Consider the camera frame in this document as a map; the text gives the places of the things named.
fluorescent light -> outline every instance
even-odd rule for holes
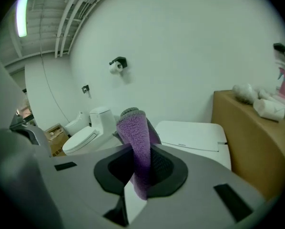
[[[18,0],[17,3],[17,27],[19,37],[27,35],[26,29],[26,7],[27,0]]]

ceiling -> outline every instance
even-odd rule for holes
[[[68,0],[28,0],[27,36],[18,37],[15,22],[15,6],[5,16],[0,26],[0,63],[7,66],[16,61],[41,53],[54,52],[58,27]],[[69,10],[62,28],[62,35],[75,4]],[[89,8],[98,0],[84,0],[69,29],[63,52],[68,52],[75,32]]]

toilet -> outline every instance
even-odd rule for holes
[[[121,145],[113,136],[116,131],[116,121],[108,107],[98,107],[90,111],[92,126],[86,126],[75,133],[63,145],[66,155],[86,154]]]
[[[89,117],[87,114],[84,114],[82,111],[79,112],[78,116],[76,119],[73,121],[69,122],[66,126],[65,129],[68,132],[69,135],[73,136],[80,130],[82,130],[84,127],[89,126]]]

cardboard box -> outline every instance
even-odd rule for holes
[[[279,195],[285,187],[285,120],[263,119],[232,91],[219,91],[214,93],[212,123],[225,131],[232,171],[266,199]]]
[[[45,131],[45,135],[49,144],[51,146],[51,155],[55,156],[65,156],[65,153],[62,151],[63,145],[69,139],[66,135],[63,127],[58,124]]]

toilet paper roll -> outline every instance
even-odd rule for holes
[[[122,64],[118,61],[115,61],[112,65],[110,65],[111,74],[120,73],[122,71]]]
[[[280,121],[285,116],[285,109],[280,104],[265,99],[254,101],[253,107],[262,118]]]

